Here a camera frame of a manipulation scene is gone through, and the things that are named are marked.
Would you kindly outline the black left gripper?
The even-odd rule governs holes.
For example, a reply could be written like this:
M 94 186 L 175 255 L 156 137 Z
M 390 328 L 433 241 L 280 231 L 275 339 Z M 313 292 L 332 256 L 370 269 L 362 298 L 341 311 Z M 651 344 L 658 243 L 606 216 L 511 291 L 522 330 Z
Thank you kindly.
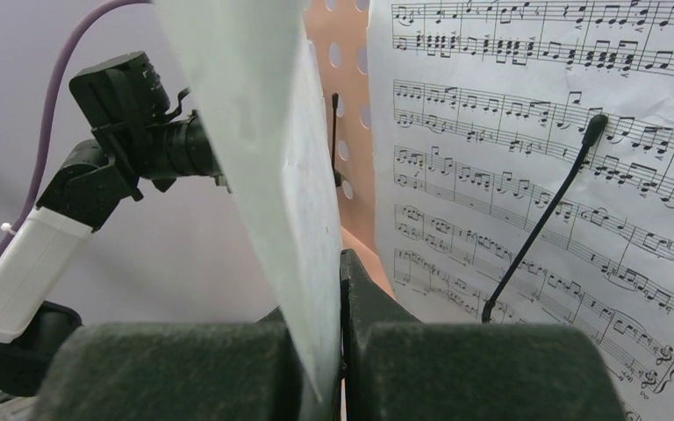
M 220 178 L 223 170 L 201 118 L 173 107 L 143 51 L 85 68 L 69 91 L 102 149 L 132 187 L 139 179 L 166 192 L 183 177 Z

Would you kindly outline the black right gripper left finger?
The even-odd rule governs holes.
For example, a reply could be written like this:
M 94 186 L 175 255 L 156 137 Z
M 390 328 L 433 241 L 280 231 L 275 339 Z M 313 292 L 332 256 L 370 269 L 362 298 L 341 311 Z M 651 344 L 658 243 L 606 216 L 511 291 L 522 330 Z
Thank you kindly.
M 35 420 L 295 420 L 303 379 L 278 310 L 248 324 L 83 327 L 55 355 Z

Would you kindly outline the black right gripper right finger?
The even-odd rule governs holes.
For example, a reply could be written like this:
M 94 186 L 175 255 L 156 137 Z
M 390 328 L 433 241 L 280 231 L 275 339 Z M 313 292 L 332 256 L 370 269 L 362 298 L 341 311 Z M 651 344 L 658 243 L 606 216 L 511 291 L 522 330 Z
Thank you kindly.
M 426 324 L 341 254 L 350 420 L 622 420 L 605 363 L 556 325 Z

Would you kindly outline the sheet music paper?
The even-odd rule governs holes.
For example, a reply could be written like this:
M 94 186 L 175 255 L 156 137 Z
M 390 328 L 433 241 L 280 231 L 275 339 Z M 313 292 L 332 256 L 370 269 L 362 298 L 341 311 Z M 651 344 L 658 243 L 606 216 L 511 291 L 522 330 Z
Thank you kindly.
M 426 322 L 557 323 L 674 420 L 674 1 L 375 1 L 376 246 Z
M 340 350 L 341 222 L 302 1 L 159 1 L 163 29 L 318 400 Z

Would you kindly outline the pink folding music stand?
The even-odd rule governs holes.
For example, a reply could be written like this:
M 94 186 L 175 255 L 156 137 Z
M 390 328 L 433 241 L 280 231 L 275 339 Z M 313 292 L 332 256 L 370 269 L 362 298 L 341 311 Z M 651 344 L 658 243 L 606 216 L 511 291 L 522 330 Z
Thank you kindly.
M 338 189 L 343 242 L 354 249 L 371 279 L 394 296 L 376 253 L 376 184 L 368 76 L 369 1 L 308 1 L 307 38 L 315 46 L 326 103 Z

